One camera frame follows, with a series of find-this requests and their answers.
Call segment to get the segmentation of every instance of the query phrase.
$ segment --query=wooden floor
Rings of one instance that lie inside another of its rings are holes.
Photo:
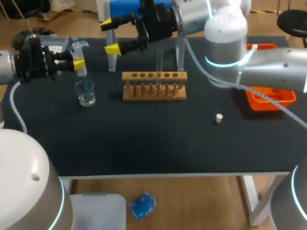
[[[34,27],[47,27],[58,35],[104,36],[99,28],[97,15],[65,13],[48,23],[39,22],[37,19],[31,19],[31,22]],[[276,26],[275,14],[250,15],[248,24],[249,35],[285,35]],[[9,22],[0,16],[0,49],[9,49],[13,36],[23,29],[21,20]],[[116,30],[116,34],[118,37],[134,37],[136,31],[130,25],[124,25]],[[2,86],[0,96],[4,90],[5,86]],[[254,180],[259,191],[268,177],[257,176]],[[152,194],[157,201],[156,210],[140,222],[135,222],[128,214],[128,230],[251,229],[241,183],[237,177],[82,180],[74,182],[72,192],[121,194],[127,203],[144,192]],[[266,220],[257,229],[271,230],[272,227]]]

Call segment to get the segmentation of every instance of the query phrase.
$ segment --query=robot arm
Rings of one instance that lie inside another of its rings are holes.
[[[31,79],[44,78],[47,74],[55,81],[58,70],[73,72],[84,66],[85,61],[73,60],[70,51],[54,54],[48,46],[41,46],[39,37],[30,37],[19,55],[0,50],[0,84],[30,82]]]
[[[154,5],[153,0],[140,0],[138,18],[129,16],[109,18],[100,26],[102,31],[116,29],[131,22],[139,37],[130,43],[106,46],[108,54],[125,55],[147,48],[147,43],[172,36],[178,31],[189,35],[205,28],[207,70],[222,80],[279,89],[307,91],[307,51],[279,48],[257,50],[243,65],[232,65],[243,60],[247,53],[247,16],[251,0],[173,0],[171,8]]]

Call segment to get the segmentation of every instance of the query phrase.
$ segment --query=orange tray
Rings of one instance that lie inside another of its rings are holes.
[[[252,44],[248,44],[248,50],[251,50]],[[258,49],[276,49],[277,46],[274,44],[258,44]],[[288,107],[290,104],[296,101],[296,95],[291,90],[281,90],[281,89],[272,89],[267,87],[257,87],[250,86],[250,88],[261,92],[268,97],[271,97],[273,100],[283,105],[284,107]],[[258,95],[245,91],[246,96],[248,98],[248,102],[250,107],[255,111],[276,111],[280,110],[270,102],[262,99]]]

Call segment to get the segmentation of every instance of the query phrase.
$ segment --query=glass beaker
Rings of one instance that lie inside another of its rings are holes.
[[[95,104],[94,83],[91,80],[82,78],[80,81],[76,82],[75,92],[81,105],[88,107]]]

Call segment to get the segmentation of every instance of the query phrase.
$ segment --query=table frame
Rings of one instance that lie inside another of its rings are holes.
[[[71,193],[72,180],[85,179],[117,179],[117,178],[150,178],[150,177],[193,177],[193,176],[240,176],[248,207],[248,219],[251,226],[260,226],[270,214],[270,199],[273,191],[289,172],[259,172],[259,173],[178,173],[178,174],[129,174],[129,175],[100,175],[100,176],[63,176],[64,187]],[[258,199],[253,175],[272,175],[269,183],[261,192]]]

